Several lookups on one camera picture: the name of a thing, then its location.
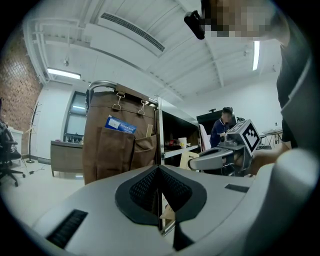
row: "bag pocket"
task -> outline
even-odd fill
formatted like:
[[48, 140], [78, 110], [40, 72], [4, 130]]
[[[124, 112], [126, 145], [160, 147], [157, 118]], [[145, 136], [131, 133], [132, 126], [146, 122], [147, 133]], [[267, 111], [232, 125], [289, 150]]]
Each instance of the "bag pocket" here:
[[132, 133], [101, 129], [96, 159], [98, 180], [130, 170], [134, 139]]
[[154, 164], [157, 149], [157, 136], [134, 139], [133, 156], [130, 170]]

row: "air vent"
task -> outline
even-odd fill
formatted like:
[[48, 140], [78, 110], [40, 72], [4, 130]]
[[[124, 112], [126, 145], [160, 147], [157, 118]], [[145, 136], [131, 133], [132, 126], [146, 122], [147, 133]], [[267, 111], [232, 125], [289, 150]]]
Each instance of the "air vent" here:
[[117, 24], [135, 32], [136, 34], [138, 34], [139, 36], [141, 36], [145, 40], [149, 41], [152, 45], [157, 47], [161, 52], [163, 52], [165, 50], [165, 47], [159, 41], [154, 39], [151, 35], [149, 35], [145, 31], [143, 31], [142, 29], [138, 28], [137, 26], [129, 23], [128, 21], [126, 21], [118, 16], [114, 16], [112, 14], [104, 12], [100, 18], [117, 23]]

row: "window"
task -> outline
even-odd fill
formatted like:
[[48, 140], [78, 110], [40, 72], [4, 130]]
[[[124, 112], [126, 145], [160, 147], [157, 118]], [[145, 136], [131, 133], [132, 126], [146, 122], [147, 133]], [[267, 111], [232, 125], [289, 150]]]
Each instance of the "window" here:
[[86, 94], [75, 92], [64, 127], [64, 142], [80, 143], [86, 126]]

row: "floor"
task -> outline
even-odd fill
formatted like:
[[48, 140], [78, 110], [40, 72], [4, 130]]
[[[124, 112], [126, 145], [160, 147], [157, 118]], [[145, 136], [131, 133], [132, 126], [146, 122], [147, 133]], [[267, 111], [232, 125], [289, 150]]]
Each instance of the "floor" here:
[[25, 174], [14, 174], [18, 180], [8, 176], [1, 179], [1, 196], [13, 216], [32, 226], [49, 209], [82, 188], [85, 183], [81, 173], [63, 173], [54, 171], [51, 165], [38, 163], [14, 164], [13, 170]]

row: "brick wall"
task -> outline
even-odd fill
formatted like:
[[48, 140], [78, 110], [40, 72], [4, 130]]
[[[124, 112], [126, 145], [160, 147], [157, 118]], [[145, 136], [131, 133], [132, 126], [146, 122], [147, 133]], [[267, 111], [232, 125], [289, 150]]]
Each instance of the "brick wall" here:
[[[19, 131], [30, 128], [32, 110], [42, 85], [27, 55], [22, 29], [17, 29], [7, 43], [0, 60], [1, 119]], [[29, 134], [22, 136], [21, 154], [28, 154]]]

